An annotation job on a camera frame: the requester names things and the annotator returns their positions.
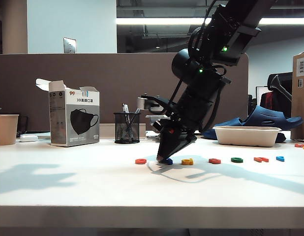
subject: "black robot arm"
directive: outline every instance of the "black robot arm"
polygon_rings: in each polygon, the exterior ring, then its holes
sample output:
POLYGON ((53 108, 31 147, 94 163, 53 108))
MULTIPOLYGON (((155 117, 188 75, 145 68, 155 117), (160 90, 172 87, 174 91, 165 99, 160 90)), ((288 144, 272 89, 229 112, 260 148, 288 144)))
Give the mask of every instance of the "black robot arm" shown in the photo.
MULTIPOLYGON (((162 112, 171 118, 153 124, 160 131, 158 161, 195 142, 194 132, 203 131, 202 120, 213 104, 213 113, 216 112, 219 95, 230 83, 224 76, 223 65, 237 65, 250 40, 260 31, 257 28, 260 19, 275 2, 229 0, 227 5, 219 5, 207 27, 203 23, 196 29, 188 49, 181 50, 173 59, 172 71, 179 78, 179 85, 187 84, 178 102, 173 102, 177 89, 170 100, 142 96, 158 102, 164 108, 162 112), (218 72, 219 68, 223 69, 222 73, 218 72)), ((205 129, 212 121, 211 117, 205 129)))

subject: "ceiling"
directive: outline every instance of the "ceiling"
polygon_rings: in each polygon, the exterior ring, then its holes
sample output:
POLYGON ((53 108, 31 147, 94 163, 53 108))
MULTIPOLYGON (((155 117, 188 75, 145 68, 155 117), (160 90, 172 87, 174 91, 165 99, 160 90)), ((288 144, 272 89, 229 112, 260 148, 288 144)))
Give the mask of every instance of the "ceiling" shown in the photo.
MULTIPOLYGON (((204 17, 212 0, 117 0, 118 18, 136 17, 204 17)), ((219 4, 217 0, 209 16, 219 4)), ((277 0, 264 17, 304 17, 304 0, 277 0)), ((198 25, 117 25, 119 53, 178 52, 186 48, 188 39, 198 25)), ((262 32, 250 45, 304 36, 304 26, 261 26, 262 32)))

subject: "cubicle partition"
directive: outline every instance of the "cubicle partition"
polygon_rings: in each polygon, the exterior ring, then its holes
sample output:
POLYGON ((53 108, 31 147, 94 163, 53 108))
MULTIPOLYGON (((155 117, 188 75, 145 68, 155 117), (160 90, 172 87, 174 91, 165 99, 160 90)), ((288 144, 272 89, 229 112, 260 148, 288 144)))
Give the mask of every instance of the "cubicle partition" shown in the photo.
MULTIPOLYGON (((122 103, 136 110, 143 93, 170 98, 178 78, 172 74, 175 53, 142 54, 20 54, 0 55, 0 107, 4 113, 29 117, 28 130, 49 130, 48 94, 35 85, 36 78, 63 80, 70 88, 93 86, 100 92, 100 122, 114 123, 122 103)), ((247 116, 248 57, 227 67, 232 80, 222 92, 215 123, 247 116)), ((182 94, 183 85, 177 94, 182 94)), ((149 125, 144 118, 141 122, 149 125)))

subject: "blue sandal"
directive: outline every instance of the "blue sandal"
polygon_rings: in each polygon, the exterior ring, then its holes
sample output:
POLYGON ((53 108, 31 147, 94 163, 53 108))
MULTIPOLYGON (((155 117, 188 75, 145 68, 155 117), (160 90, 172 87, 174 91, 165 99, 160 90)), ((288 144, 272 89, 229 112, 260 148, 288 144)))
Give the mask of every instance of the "blue sandal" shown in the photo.
MULTIPOLYGON (((303 123, 301 117, 286 118, 283 112, 272 111, 261 106, 256 106, 248 118, 242 121, 240 118, 216 124, 215 126, 260 126, 260 127, 277 127, 282 130, 290 130, 303 123)), ((217 140, 215 130, 209 129, 201 133, 207 139, 217 140)), ((282 133, 278 133, 276 143, 282 143, 285 140, 282 133)))

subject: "barcode label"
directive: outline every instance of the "barcode label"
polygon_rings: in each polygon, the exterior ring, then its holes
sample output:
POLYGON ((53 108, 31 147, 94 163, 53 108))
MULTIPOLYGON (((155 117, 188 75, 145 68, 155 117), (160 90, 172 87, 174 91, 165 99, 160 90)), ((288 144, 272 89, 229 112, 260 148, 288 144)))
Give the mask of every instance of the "barcode label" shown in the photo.
POLYGON ((298 80, 298 87, 302 88, 303 87, 303 79, 298 80))
POLYGON ((304 76, 304 58, 296 60, 296 76, 304 76))
POLYGON ((89 96, 89 91, 83 91, 82 96, 83 97, 88 97, 89 96))

